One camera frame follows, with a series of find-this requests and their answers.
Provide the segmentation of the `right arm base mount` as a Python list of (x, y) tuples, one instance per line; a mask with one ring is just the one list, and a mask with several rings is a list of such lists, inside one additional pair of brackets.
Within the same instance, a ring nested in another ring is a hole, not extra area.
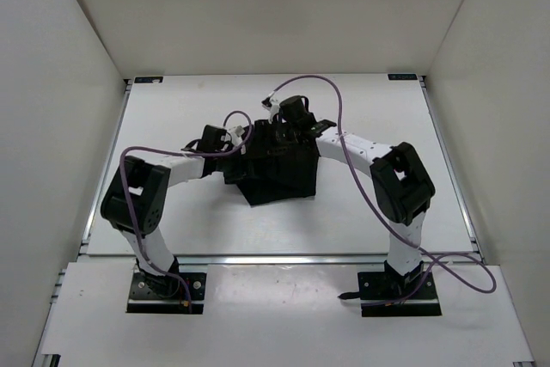
[(400, 275), (387, 261), (381, 271), (357, 273), (357, 290), (338, 295), (342, 301), (358, 300), (362, 317), (435, 317), (443, 311), (431, 271), (420, 263)]

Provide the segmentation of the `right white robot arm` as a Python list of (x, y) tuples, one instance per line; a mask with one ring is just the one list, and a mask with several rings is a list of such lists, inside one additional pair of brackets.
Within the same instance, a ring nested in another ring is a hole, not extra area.
[(405, 298), (416, 288), (422, 273), (420, 251), (425, 214), (435, 195), (435, 186), (415, 148), (403, 142), (396, 146), (378, 144), (352, 133), (337, 122), (324, 132), (305, 117), (308, 100), (300, 95), (278, 101), (268, 95), (262, 106), (269, 121), (276, 118), (296, 121), (312, 132), (322, 157), (345, 163), (355, 174), (358, 170), (371, 178), (377, 206), (373, 208), (382, 224), (388, 226), (389, 250), (384, 263), (385, 287), (389, 295)]

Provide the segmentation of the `black pleated skirt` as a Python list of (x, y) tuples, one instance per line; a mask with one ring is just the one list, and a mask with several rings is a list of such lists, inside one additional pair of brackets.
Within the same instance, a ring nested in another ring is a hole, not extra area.
[(225, 183), (237, 186), (251, 206), (314, 196), (319, 151), (317, 155), (306, 150), (271, 155), (271, 141), (271, 124), (265, 119), (256, 120), (246, 153), (242, 154), (249, 161), (248, 177)]

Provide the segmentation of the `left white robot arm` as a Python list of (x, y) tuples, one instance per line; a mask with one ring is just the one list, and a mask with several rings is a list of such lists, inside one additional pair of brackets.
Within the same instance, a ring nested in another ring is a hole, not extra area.
[(100, 213), (128, 241), (145, 283), (159, 296), (169, 297), (184, 284), (160, 230), (168, 189), (220, 172), (228, 161), (242, 160), (253, 134), (251, 125), (208, 125), (198, 142), (181, 152), (131, 146), (120, 154)]

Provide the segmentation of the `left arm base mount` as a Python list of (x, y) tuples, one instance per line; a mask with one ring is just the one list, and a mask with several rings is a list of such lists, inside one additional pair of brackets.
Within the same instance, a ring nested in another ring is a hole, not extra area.
[(202, 315), (205, 307), (207, 269), (205, 266), (180, 266), (180, 281), (152, 276), (135, 265), (127, 297), (126, 312), (146, 315)]

